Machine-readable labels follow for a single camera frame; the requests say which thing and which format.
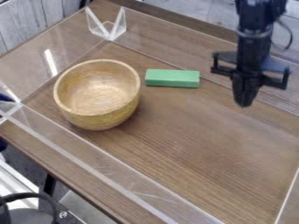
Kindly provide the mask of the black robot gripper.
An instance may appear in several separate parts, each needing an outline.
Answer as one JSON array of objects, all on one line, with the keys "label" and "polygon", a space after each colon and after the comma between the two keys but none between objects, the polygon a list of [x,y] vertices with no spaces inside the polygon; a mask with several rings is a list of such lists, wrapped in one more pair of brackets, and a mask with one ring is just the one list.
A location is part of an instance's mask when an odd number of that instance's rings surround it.
[{"label": "black robot gripper", "polygon": [[272,27],[251,31],[237,28],[237,50],[215,52],[209,71],[231,78],[236,104],[249,107],[259,88],[285,89],[289,66],[269,55]]}]

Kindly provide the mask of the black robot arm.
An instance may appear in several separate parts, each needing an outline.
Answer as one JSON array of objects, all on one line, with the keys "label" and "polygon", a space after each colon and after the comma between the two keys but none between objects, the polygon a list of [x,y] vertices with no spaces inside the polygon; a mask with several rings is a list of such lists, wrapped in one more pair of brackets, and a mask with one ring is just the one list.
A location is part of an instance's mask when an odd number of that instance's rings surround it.
[{"label": "black robot arm", "polygon": [[[239,16],[237,50],[215,52],[209,71],[229,77],[233,100],[241,108],[251,106],[263,86],[287,89],[289,66],[269,54],[273,23],[292,32],[279,19],[285,13],[285,4],[287,0],[235,0]],[[292,41],[291,33],[285,49]]]}]

